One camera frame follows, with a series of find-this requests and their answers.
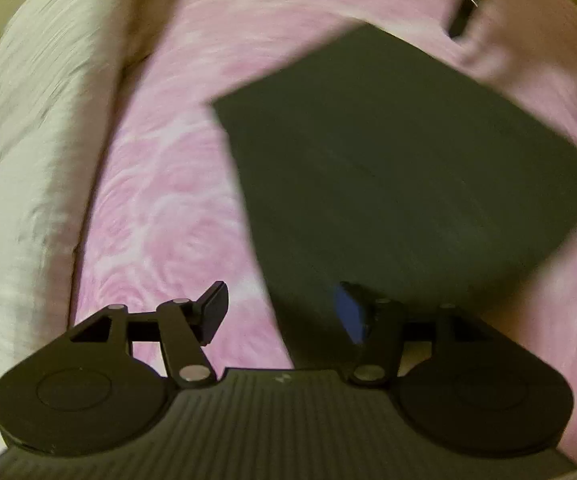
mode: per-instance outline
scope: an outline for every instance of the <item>bed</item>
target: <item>bed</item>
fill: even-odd
[[[223,280],[230,310],[206,348],[216,370],[291,366],[249,240],[226,134],[209,103],[354,20],[492,86],[577,145],[574,4],[486,0],[456,43],[445,33],[455,1],[176,0],[155,53],[126,72],[89,189],[75,272],[56,273],[72,295],[71,322],[111,303],[137,312],[197,298]],[[64,301],[58,310],[65,322]],[[512,304],[487,319],[571,383],[575,411],[561,449],[577,462],[577,230]],[[162,369],[157,348],[141,346],[136,355]]]

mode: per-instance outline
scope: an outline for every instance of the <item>black plastic mount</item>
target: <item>black plastic mount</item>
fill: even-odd
[[[340,390],[344,396],[355,398],[359,392],[357,399],[368,399],[371,391],[379,393],[390,399],[387,404],[398,420],[460,454],[509,458],[558,443],[573,409],[568,383],[479,318],[452,305],[419,315],[350,283],[339,286],[335,304],[359,348],[350,372],[341,376],[340,384],[347,388]],[[121,304],[105,307],[2,377],[0,430],[6,443],[56,456],[111,450],[150,433],[168,416],[174,399],[180,410],[185,410],[184,402],[206,404],[206,412],[197,416],[216,424],[221,415],[213,412],[218,404],[211,399],[222,399],[220,413],[243,406],[240,387],[231,392],[224,383],[229,375],[246,377],[241,387],[253,397],[262,395],[269,384],[286,383],[288,388],[295,383],[304,395],[328,398],[331,372],[326,370],[304,375],[291,370],[270,375],[232,370],[218,382],[201,345],[211,342],[227,308],[223,282],[216,282],[198,301],[167,301],[156,312],[128,314]],[[168,377],[132,357],[135,341],[160,343]],[[432,343],[432,355],[398,377],[405,343],[414,341]],[[329,386],[322,386],[324,377]],[[265,408],[259,408],[264,419],[260,428],[286,425],[286,414],[297,406],[291,396],[272,402],[278,405],[267,413],[268,420]],[[322,428],[349,416],[344,410],[335,413],[326,424],[320,421]],[[216,428],[211,431],[217,432],[216,442],[227,438]],[[247,438],[261,439],[262,445],[265,437],[251,433]]]
[[[571,387],[552,367],[478,317],[450,304],[409,313],[342,283],[336,306],[361,346],[350,382],[387,389],[412,427],[444,447],[506,458],[556,446],[573,411]],[[432,355],[397,376],[405,342]]]
[[[197,301],[167,301],[156,312],[106,306],[0,379],[5,442],[77,456],[143,433],[179,390],[216,382],[200,346],[211,342],[227,309],[223,282]],[[168,377],[133,359],[132,343],[140,341],[160,343]]]

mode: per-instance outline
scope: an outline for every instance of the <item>circular pad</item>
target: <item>circular pad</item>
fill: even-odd
[[[0,430],[9,443],[58,456],[90,454],[119,446],[158,420],[167,399],[164,380],[129,355],[97,345],[38,353],[2,377]]]
[[[508,457],[555,445],[573,395],[553,368],[522,348],[455,345],[418,364],[399,404],[421,433],[469,454]]]

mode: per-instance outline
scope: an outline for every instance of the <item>small logo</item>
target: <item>small logo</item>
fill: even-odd
[[[291,376],[289,374],[282,374],[282,375],[278,375],[277,377],[275,377],[275,380],[278,381],[278,383],[290,383],[291,382]]]

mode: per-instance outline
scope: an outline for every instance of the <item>metal rivet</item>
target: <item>metal rivet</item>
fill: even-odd
[[[355,378],[360,381],[371,383],[373,381],[384,379],[386,372],[384,371],[384,368],[379,365],[361,365],[355,368],[353,375],[355,375]]]
[[[189,383],[196,383],[208,379],[210,370],[203,365],[188,365],[180,370],[180,377]]]

